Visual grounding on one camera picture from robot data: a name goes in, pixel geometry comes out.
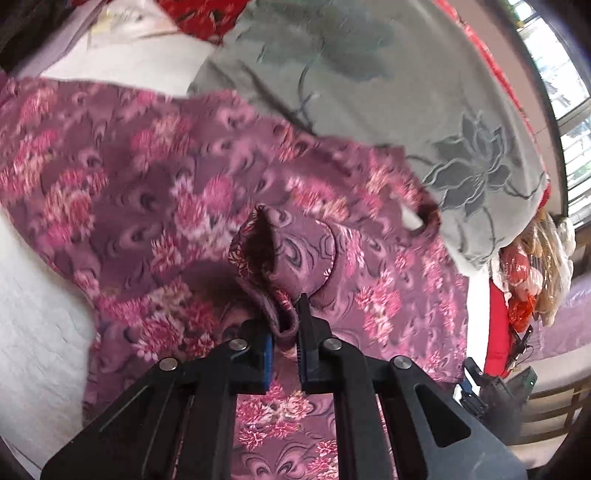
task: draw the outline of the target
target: dark cloth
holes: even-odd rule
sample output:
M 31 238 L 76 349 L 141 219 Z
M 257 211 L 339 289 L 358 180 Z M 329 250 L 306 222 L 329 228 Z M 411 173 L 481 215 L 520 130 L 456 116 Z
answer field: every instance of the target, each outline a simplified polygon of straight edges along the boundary
M 6 72 L 35 52 L 72 12 L 69 0 L 2 0 L 0 67 Z

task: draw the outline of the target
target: white cloth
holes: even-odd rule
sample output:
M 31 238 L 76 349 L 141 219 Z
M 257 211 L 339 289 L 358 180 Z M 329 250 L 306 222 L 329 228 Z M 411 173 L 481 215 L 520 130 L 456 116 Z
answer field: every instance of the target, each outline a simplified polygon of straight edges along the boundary
M 88 34 L 43 72 L 58 80 L 94 80 L 184 97 L 215 47 L 182 33 L 140 38 L 131 43 L 91 47 Z

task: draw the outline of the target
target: floral fabric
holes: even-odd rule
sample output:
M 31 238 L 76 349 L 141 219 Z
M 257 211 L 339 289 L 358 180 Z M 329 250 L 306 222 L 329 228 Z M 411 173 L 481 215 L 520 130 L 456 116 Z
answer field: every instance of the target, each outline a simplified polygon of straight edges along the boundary
M 336 479 L 332 397 L 298 386 L 302 292 L 367 355 L 458 380 L 467 280 L 402 147 L 315 138 L 228 91 L 47 79 L 8 81 L 0 125 L 2 205 L 95 308 L 88 420 L 158 359 L 206 355 L 256 316 L 280 350 L 269 393 L 239 399 L 233 477 Z

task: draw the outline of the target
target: red fabric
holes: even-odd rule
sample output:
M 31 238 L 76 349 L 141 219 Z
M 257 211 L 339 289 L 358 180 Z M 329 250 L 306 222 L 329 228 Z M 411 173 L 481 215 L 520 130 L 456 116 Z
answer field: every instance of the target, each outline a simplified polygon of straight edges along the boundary
M 509 334 L 509 320 L 505 296 L 496 285 L 491 284 L 491 323 L 488 334 L 488 348 L 484 373 L 502 375 L 511 351 L 511 335 Z
M 158 0 L 187 35 L 219 44 L 236 25 L 248 0 Z
M 458 15 L 456 9 L 453 8 L 447 0 L 436 0 L 436 2 L 437 2 L 437 6 L 439 8 L 441 8 L 441 10 L 443 10 L 452 20 L 454 20 L 458 25 L 460 25 L 463 28 L 467 37 L 470 39 L 472 44 L 476 47 L 478 52 L 480 52 L 480 55 L 482 56 L 482 58 L 484 59 L 486 64 L 489 66 L 492 74 L 496 77 L 496 79 L 499 81 L 501 86 L 505 89 L 507 95 L 509 95 L 509 98 L 511 98 L 511 101 L 513 102 L 513 104 L 515 105 L 515 107 L 517 108 L 519 113 L 521 114 L 521 118 L 525 122 L 525 126 L 527 127 L 527 130 L 530 133 L 530 137 L 534 142 L 534 146 L 538 152 L 538 156 L 540 158 L 542 158 L 542 155 L 540 153 L 540 149 L 538 148 L 538 142 L 535 139 L 534 129 L 531 128 L 531 124 L 525 114 L 525 110 L 523 109 L 521 102 L 517 98 L 517 95 L 515 94 L 515 91 L 513 90 L 513 87 L 511 86 L 511 84 L 509 83 L 509 80 L 507 79 L 505 73 L 503 72 L 503 70 L 501 70 L 501 67 L 496 62 L 495 58 L 492 56 L 491 51 L 488 49 L 486 44 L 480 39 L 480 37 L 478 37 L 476 32 L 474 32 L 474 30 L 472 30 L 472 27 L 462 20 L 460 15 Z M 540 202 L 538 210 L 541 209 L 548 202 L 548 199 L 550 198 L 550 192 L 551 192 L 550 182 L 548 182 L 548 185 L 546 186 L 546 190 L 544 192 L 544 196 L 542 197 L 542 200 Z

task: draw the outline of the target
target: white bed sheet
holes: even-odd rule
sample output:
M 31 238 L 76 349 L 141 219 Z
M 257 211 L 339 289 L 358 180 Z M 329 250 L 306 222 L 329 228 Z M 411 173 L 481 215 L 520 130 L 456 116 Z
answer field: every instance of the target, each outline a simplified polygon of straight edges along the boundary
M 94 80 L 185 96 L 213 46 L 186 35 L 138 40 L 87 50 L 83 37 L 43 75 Z M 416 228 L 412 213 L 406 224 Z M 469 277 L 467 352 L 484 366 L 488 345 L 489 284 L 452 253 Z M 0 435 L 42 467 L 81 428 L 87 349 L 94 337 L 85 300 L 50 271 L 0 218 Z
M 89 48 L 86 34 L 43 76 L 117 83 L 185 97 L 189 84 L 214 49 L 210 43 L 182 33 Z

